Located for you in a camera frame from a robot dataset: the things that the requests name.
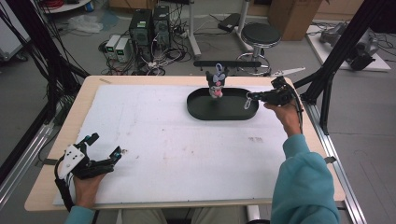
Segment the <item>stool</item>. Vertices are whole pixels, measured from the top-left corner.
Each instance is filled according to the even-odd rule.
[[[268,60],[264,57],[264,49],[269,49],[277,45],[280,41],[280,37],[280,32],[270,25],[263,23],[247,24],[242,29],[241,38],[245,43],[253,47],[253,52],[241,54],[237,60],[246,62],[263,62],[261,67],[239,69],[254,76],[271,75],[271,66]]]

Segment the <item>floor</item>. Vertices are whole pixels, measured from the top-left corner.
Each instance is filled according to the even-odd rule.
[[[67,18],[83,14],[82,10],[60,14],[54,18],[60,26]],[[105,29],[99,34],[87,35],[71,31],[64,32],[62,41],[76,61],[90,74],[100,75],[106,71],[106,61],[98,46],[111,34],[124,33],[129,20],[124,14],[117,18],[106,10],[97,8],[91,15],[102,18]],[[195,27],[215,28],[212,17],[195,19]],[[263,21],[263,18],[248,18],[248,21]],[[243,48],[234,34],[218,36],[196,36],[202,51],[202,60],[234,60]],[[396,44],[396,38],[388,35]],[[291,75],[293,81],[306,77],[320,67],[314,51],[306,39],[282,41],[266,51],[274,70],[305,66],[304,72]],[[383,50],[378,52],[392,68],[389,72],[353,72],[339,70],[334,78],[329,116],[329,132],[332,142],[343,164],[348,180],[356,194],[367,223],[396,223],[396,57]],[[166,76],[203,76],[205,71],[192,66],[193,59],[185,63],[166,66]],[[245,76],[241,71],[232,75]],[[0,66],[0,148],[2,164],[17,145],[46,101],[46,80],[39,75],[32,60],[11,60]],[[298,90],[303,93],[306,87]],[[50,150],[50,144],[42,151],[42,158]],[[16,186],[7,203],[0,210],[2,223],[56,223],[63,222],[67,213],[30,213],[23,208],[24,202],[35,183],[40,167],[35,162],[30,166]],[[183,218],[188,209],[165,211],[170,218]],[[269,217],[270,208],[261,206],[262,217]],[[351,223],[347,213],[341,210],[342,223]],[[117,211],[101,212],[97,223],[115,223]]]

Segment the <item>teal shirt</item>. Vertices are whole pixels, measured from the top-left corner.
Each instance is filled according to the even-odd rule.
[[[272,224],[339,223],[332,174],[323,158],[310,152],[302,134],[283,144],[286,160],[279,169],[272,204]],[[74,206],[65,224],[91,224],[94,212]]]

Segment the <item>oval black tray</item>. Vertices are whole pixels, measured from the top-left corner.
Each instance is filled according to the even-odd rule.
[[[259,102],[252,101],[245,109],[248,91],[240,88],[224,88],[223,96],[214,99],[209,88],[201,88],[187,97],[187,109],[196,119],[201,120],[244,120],[256,115]]]

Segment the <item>white plastic bag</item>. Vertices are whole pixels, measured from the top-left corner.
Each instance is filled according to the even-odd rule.
[[[99,33],[103,29],[103,24],[97,22],[95,16],[76,16],[68,20],[69,29],[86,33]]]

